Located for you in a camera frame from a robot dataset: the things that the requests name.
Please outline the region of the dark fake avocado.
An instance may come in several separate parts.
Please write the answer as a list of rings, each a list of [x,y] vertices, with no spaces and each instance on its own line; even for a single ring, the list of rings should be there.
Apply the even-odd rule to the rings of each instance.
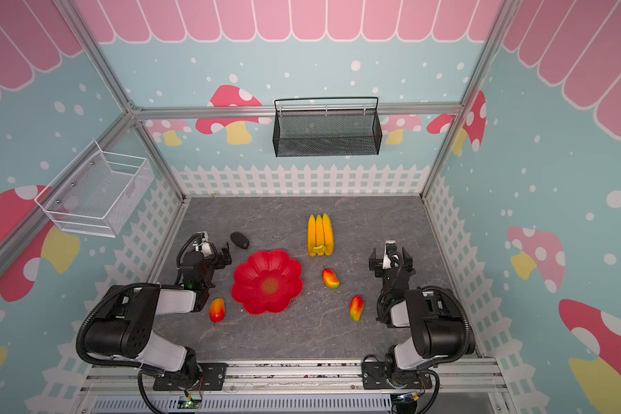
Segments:
[[[246,250],[250,246],[250,240],[241,232],[231,233],[230,239],[240,249]]]

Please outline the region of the red yellow fake mango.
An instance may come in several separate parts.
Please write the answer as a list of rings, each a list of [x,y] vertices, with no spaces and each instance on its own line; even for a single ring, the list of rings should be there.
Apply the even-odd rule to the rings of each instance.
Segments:
[[[360,295],[354,296],[348,308],[348,314],[350,318],[355,322],[359,322],[362,318],[362,312],[364,311],[364,307],[365,307],[365,303],[364,303],[364,299],[362,298],[362,296]]]
[[[222,322],[226,317],[225,300],[223,298],[216,298],[210,304],[209,309],[210,320],[214,324]]]
[[[324,284],[327,286],[327,288],[337,289],[340,286],[340,281],[333,270],[329,268],[324,269],[322,272],[322,277]]]

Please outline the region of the red flower-shaped fruit bowl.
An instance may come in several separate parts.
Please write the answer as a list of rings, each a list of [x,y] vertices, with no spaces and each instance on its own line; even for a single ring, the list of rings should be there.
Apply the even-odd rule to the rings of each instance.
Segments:
[[[303,289],[303,267],[284,250],[259,251],[233,275],[233,300],[249,315],[284,312]]]

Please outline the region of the yellow fake banana bunch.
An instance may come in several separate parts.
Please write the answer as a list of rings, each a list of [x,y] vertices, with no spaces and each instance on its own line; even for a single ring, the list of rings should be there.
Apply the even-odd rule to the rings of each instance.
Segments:
[[[335,238],[331,218],[310,216],[307,224],[307,253],[310,257],[332,255],[335,250]]]

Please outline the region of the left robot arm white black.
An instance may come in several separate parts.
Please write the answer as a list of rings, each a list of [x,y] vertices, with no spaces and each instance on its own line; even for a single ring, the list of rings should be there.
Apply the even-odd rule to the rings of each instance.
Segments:
[[[195,386],[203,379],[195,351],[154,333],[154,322],[201,312],[214,273],[231,264],[228,243],[217,247],[205,232],[192,234],[175,259],[174,284],[115,285],[105,293],[79,328],[78,357],[95,366],[134,367],[180,388]]]

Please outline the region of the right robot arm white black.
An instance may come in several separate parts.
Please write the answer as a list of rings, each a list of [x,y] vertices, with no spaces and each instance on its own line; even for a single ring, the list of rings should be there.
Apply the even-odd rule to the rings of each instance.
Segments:
[[[377,321],[390,329],[408,329],[410,337],[393,345],[384,362],[362,363],[363,379],[374,387],[429,386],[423,370],[456,362],[475,352],[474,331],[467,312],[450,289],[441,286],[410,288],[416,274],[413,259],[395,241],[387,241],[384,255],[374,251],[369,269],[382,280],[376,301]]]

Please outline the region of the small green circuit board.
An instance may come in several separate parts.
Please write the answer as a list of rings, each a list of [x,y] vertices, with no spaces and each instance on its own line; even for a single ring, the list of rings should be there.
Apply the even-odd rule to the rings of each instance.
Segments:
[[[196,410],[201,407],[203,399],[200,397],[187,396],[179,399],[178,408],[184,410]]]

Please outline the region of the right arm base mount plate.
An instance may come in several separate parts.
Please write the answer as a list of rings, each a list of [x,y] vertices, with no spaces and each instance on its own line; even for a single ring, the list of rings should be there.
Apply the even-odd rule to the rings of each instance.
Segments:
[[[362,386],[367,390],[431,390],[431,376],[398,369],[388,362],[365,361],[361,364]]]

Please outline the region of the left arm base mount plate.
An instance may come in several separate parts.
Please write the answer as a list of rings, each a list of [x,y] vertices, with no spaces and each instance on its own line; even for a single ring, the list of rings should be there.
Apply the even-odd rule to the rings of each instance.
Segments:
[[[227,368],[226,363],[203,362],[198,364],[195,375],[166,372],[155,379],[153,389],[157,392],[222,391]]]

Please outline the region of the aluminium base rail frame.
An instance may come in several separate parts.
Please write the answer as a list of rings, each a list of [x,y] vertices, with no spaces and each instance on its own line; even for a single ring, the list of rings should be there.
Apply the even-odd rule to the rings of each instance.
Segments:
[[[493,359],[463,359],[431,376],[431,390],[367,390],[362,360],[232,360],[222,391],[157,392],[146,377],[150,405],[163,413],[391,413],[391,396],[418,393],[419,410],[432,413],[514,413],[516,408]],[[203,399],[196,410],[181,397]]]

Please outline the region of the black mesh wall basket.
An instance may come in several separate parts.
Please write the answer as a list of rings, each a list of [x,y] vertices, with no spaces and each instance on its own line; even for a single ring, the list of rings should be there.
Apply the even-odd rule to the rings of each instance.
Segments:
[[[278,157],[378,155],[383,132],[377,97],[274,100]]]

